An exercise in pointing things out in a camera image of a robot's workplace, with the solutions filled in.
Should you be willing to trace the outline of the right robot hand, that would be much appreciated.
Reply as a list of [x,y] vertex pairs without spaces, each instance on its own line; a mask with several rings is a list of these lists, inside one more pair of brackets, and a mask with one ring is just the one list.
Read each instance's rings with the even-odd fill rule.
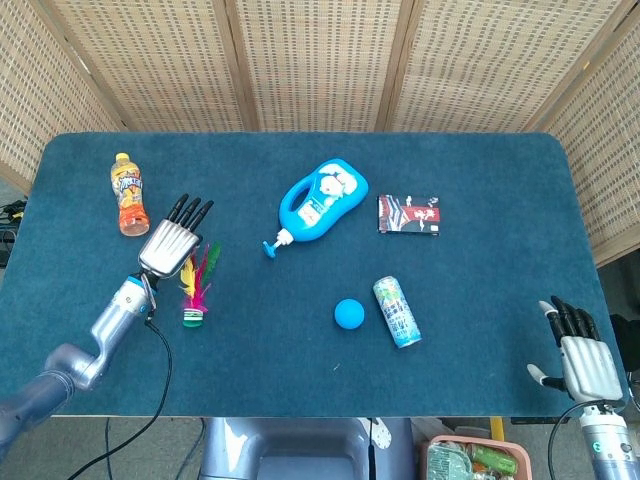
[[623,391],[609,346],[601,340],[592,316],[557,296],[539,301],[559,351],[563,375],[551,377],[534,364],[527,365],[541,386],[565,391],[576,403],[620,401]]

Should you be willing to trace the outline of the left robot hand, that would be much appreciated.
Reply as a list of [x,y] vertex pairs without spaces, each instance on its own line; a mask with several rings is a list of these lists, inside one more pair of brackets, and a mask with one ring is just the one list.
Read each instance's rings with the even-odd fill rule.
[[160,280],[180,270],[202,241],[196,230],[213,205],[213,200],[189,199],[187,193],[178,198],[139,252],[139,276],[144,288],[156,290]]

